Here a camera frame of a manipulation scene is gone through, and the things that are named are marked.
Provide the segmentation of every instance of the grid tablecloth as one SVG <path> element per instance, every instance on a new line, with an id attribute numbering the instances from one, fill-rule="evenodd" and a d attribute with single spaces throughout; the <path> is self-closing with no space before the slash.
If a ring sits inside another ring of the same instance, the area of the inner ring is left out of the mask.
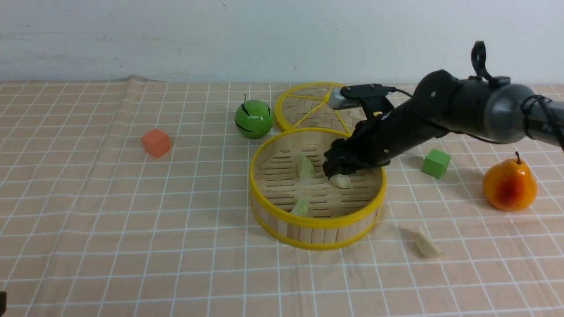
<path id="1" fill-rule="evenodd" d="M 563 100 L 564 86 L 532 87 Z M 0 82 L 6 316 L 564 316 L 564 155 L 531 140 L 449 135 L 393 160 L 381 220 L 347 248 L 268 236 L 247 182 L 264 139 L 241 137 L 233 116 L 244 94 L 274 105 L 288 88 Z M 140 142 L 153 127 L 173 142 L 160 159 Z M 440 180 L 419 171 L 432 148 L 452 155 Z M 516 150 L 539 195 L 509 214 L 484 201 L 481 181 Z M 420 224 L 443 257 L 420 257 Z"/>

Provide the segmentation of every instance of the orange pear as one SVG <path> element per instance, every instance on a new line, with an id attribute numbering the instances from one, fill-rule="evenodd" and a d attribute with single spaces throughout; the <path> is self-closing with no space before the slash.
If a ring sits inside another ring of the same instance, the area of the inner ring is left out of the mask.
<path id="1" fill-rule="evenodd" d="M 537 184 L 531 169 L 515 152 L 492 166 L 484 175 L 482 187 L 488 202 L 497 209 L 517 212 L 529 207 L 536 199 Z"/>

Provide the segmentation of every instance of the white wall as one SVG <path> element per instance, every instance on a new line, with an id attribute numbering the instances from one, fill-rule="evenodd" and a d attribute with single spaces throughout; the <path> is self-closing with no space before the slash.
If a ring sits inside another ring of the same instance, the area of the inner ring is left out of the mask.
<path id="1" fill-rule="evenodd" d="M 562 0 L 2 0 L 0 80 L 564 82 Z"/>

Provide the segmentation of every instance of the green cube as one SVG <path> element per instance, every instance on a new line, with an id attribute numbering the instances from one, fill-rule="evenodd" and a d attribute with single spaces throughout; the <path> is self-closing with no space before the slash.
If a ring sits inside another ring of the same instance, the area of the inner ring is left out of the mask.
<path id="1" fill-rule="evenodd" d="M 451 156 L 449 154 L 434 148 L 425 157 L 421 171 L 438 179 L 441 178 L 447 171 L 447 167 L 450 162 Z"/>

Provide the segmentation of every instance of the orange cube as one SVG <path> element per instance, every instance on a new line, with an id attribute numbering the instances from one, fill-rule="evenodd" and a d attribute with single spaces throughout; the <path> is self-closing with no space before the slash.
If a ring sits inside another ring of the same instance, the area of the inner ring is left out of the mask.
<path id="1" fill-rule="evenodd" d="M 172 147 L 169 136 L 157 128 L 142 136 L 141 142 L 143 142 L 145 152 L 157 159 L 170 151 Z"/>

